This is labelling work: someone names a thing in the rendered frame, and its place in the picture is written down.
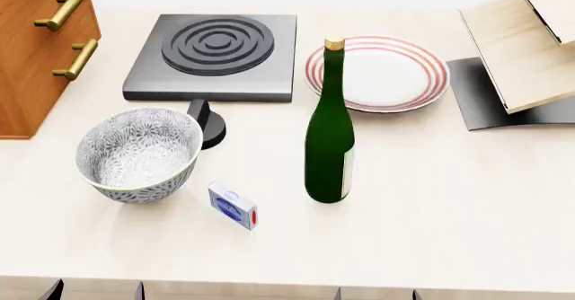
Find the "dark grey square stove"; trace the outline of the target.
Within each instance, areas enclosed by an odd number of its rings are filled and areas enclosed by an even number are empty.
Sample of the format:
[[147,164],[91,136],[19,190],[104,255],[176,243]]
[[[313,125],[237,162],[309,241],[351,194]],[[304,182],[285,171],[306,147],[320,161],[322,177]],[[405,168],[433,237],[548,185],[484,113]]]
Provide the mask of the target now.
[[[180,24],[220,16],[244,16],[265,24],[275,39],[260,65],[234,75],[202,76],[167,65],[161,46]],[[161,14],[122,86],[126,100],[291,102],[297,17],[293,14]]]

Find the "black ringed stove burner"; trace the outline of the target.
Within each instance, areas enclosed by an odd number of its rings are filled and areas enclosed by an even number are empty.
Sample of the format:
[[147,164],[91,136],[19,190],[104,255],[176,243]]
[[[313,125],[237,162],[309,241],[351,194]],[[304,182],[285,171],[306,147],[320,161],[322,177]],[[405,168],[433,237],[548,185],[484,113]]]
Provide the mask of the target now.
[[180,24],[163,40],[170,67],[190,75],[234,75],[264,62],[275,39],[269,27],[244,16],[220,16]]

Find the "white grey patterned bowl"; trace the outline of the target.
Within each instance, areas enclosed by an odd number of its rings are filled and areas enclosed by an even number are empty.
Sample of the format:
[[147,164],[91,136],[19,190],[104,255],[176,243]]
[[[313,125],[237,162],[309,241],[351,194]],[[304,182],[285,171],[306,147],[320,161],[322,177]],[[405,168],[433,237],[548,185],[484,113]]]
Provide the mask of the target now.
[[81,177],[104,197],[147,204],[170,197],[190,177],[203,132],[187,113],[138,108],[97,124],[75,151]]

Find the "light wooden rack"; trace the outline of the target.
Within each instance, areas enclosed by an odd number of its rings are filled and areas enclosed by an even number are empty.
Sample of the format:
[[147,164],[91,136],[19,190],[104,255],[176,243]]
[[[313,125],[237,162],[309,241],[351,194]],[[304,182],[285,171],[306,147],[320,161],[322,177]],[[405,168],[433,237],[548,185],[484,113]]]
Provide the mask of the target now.
[[507,113],[575,95],[575,0],[490,0],[459,13]]

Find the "black stove knob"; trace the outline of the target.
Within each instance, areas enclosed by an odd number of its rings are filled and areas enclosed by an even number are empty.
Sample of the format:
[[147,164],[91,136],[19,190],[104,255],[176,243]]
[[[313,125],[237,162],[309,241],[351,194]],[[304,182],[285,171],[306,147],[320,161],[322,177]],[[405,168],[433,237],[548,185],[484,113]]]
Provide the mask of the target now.
[[217,146],[226,137],[226,123],[222,116],[210,109],[206,100],[191,100],[187,113],[200,125],[203,132],[202,150]]

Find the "white plate with red rings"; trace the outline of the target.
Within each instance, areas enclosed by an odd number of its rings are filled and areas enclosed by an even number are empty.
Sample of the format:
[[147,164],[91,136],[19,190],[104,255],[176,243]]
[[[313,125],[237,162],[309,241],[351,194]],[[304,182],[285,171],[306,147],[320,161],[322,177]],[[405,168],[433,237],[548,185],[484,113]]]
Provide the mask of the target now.
[[321,101],[366,113],[403,113],[438,100],[450,85],[447,62],[409,40],[383,35],[345,39],[342,85],[323,94],[324,48],[305,61],[305,82]]

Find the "wooden cabinet with drawers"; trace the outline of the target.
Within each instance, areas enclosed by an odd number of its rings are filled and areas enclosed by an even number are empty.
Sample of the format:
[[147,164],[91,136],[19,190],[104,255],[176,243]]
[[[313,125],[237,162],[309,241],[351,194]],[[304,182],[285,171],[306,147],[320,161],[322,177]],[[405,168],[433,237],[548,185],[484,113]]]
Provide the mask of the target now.
[[61,6],[57,0],[0,0],[0,139],[33,137],[68,84],[52,70],[68,69],[75,43],[99,40],[92,0],[83,0],[60,30],[35,27]]

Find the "green glass wine bottle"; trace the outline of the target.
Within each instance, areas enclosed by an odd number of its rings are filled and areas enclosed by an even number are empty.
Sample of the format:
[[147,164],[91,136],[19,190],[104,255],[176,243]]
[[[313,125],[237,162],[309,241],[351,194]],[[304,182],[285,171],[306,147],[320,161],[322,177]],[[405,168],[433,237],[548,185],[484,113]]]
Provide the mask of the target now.
[[323,88],[305,135],[305,190],[317,202],[332,204],[349,194],[355,145],[343,97],[344,39],[326,39]]

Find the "small white blue box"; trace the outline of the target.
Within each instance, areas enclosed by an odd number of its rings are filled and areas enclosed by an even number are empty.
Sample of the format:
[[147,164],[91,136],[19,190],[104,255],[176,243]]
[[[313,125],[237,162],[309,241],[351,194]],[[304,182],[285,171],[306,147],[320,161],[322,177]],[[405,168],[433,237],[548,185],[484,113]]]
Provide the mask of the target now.
[[210,205],[237,224],[252,230],[258,224],[258,208],[249,199],[241,197],[222,183],[214,181],[208,186]]

